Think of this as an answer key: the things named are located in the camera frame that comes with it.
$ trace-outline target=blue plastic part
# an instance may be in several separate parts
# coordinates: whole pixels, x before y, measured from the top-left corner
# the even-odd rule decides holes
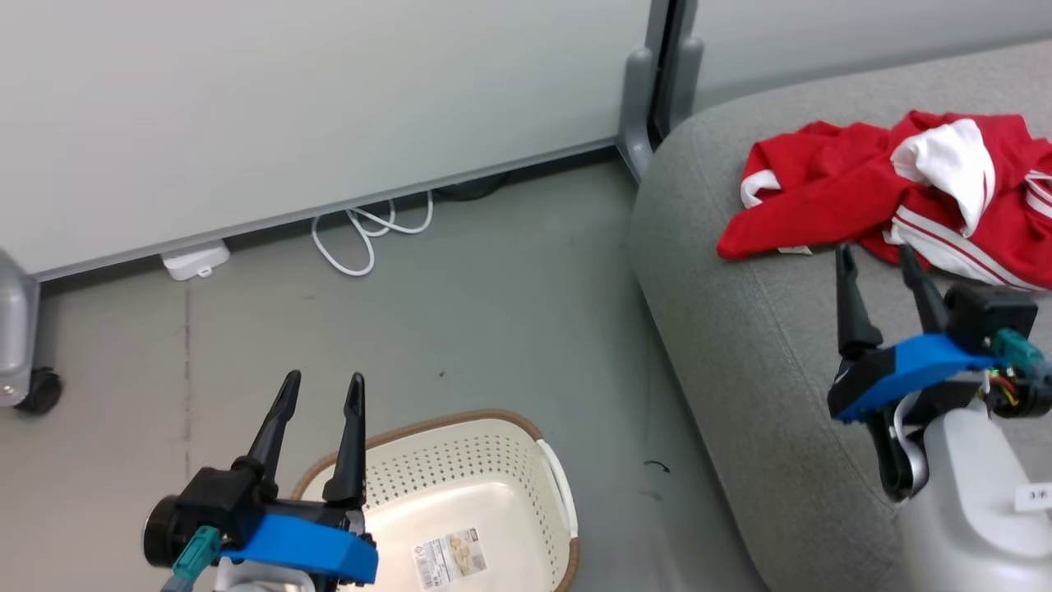
[[[201,572],[219,556],[221,546],[219,530],[213,527],[199,528],[183,552],[179,554],[176,564],[171,566],[171,573],[178,578],[189,581],[193,587]]]
[[[1040,350],[1011,329],[998,331],[990,349],[995,356],[1005,360],[1008,366],[1023,372],[1030,372],[1034,366],[1045,362],[1045,354]]]
[[[292,516],[267,514],[244,549],[223,549],[221,557],[373,584],[380,555],[358,536]]]
[[[997,362],[969,354],[946,334],[918,335],[896,346],[895,372],[885,376],[845,409],[836,420],[862,422],[866,415],[906,395],[927,389],[968,370],[987,370]]]

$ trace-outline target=black wheel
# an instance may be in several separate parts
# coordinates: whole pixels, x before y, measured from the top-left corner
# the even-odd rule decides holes
[[[15,409],[33,415],[43,415],[59,403],[61,396],[62,380],[59,375],[50,368],[38,368],[29,377],[29,394],[22,400],[22,403],[16,405]]]

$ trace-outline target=white partition panel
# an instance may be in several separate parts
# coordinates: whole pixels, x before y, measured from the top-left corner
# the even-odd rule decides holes
[[[705,42],[695,109],[792,82],[1052,35],[1050,0],[683,1],[696,2],[691,35]]]
[[[40,277],[616,135],[650,0],[7,0],[0,245]]]

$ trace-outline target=gray fabric upholstery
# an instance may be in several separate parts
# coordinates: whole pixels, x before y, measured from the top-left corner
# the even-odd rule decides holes
[[[909,109],[1020,113],[1052,134],[1052,42],[782,88],[715,106],[659,148],[631,253],[647,302],[760,573],[773,592],[908,590],[894,511],[867,432],[833,423],[833,260],[716,257],[742,207],[751,144],[816,119],[890,125]],[[919,332],[896,268],[859,251],[859,284],[888,343]],[[942,287],[951,278],[939,278]],[[1052,351],[1052,301],[1034,341]],[[1052,419],[1007,426],[1032,479],[1052,478]]]

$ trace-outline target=gray metal bracket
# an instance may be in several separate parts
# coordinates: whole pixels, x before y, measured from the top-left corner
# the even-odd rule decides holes
[[[669,45],[654,89],[653,121],[658,132],[667,137],[694,113],[694,95],[702,69],[705,43],[690,34],[697,14],[697,0],[675,0],[669,15]]]
[[[29,393],[40,284],[0,249],[0,407]]]
[[[643,179],[643,173],[650,165],[650,158],[653,157],[647,122],[650,119],[654,84],[658,81],[656,56],[661,53],[662,39],[665,36],[668,2],[669,0],[650,2],[650,20],[647,23],[644,47],[632,52],[625,65],[625,85],[621,95],[621,123],[616,144],[625,164],[635,177],[635,182]]]

